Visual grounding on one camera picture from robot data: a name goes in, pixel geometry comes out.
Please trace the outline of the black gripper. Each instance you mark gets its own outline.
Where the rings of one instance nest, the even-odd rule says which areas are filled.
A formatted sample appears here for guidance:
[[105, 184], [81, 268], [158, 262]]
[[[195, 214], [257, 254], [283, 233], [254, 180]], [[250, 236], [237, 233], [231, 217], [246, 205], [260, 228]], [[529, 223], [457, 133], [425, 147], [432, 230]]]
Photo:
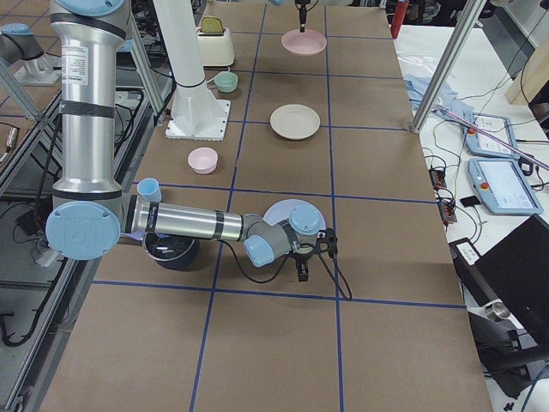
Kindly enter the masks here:
[[[328, 254], [329, 258], [334, 262], [338, 257], [338, 239], [335, 230], [332, 227], [321, 229], [315, 235], [299, 235], [291, 242], [290, 256], [292, 258], [306, 258], [310, 255]], [[299, 282], [307, 282], [309, 280], [309, 269], [306, 261], [297, 260], [296, 270]]]
[[295, 0], [295, 7], [299, 11], [299, 32], [305, 32], [306, 25], [306, 12], [308, 11], [308, 6], [311, 4], [311, 0]]

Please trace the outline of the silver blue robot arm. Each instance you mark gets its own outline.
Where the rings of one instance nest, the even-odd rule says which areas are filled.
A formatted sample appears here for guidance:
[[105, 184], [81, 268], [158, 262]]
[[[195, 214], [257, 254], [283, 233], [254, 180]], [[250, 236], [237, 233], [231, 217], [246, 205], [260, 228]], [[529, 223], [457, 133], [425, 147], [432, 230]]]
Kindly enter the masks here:
[[50, 86], [62, 75], [59, 56], [48, 54], [24, 23], [1, 26], [1, 64], [10, 67], [22, 61], [14, 77], [22, 85]]
[[63, 173], [52, 188], [45, 227], [50, 247], [67, 258], [94, 260], [123, 234], [142, 233], [154, 258], [173, 258], [182, 243], [199, 239], [240, 242], [253, 265], [292, 258], [306, 281], [318, 256], [333, 280], [341, 279], [337, 239], [321, 212], [305, 203], [276, 223], [259, 215], [231, 214], [148, 200], [125, 193], [114, 178], [116, 55], [130, 33], [127, 1], [54, 1], [51, 26], [62, 42]]

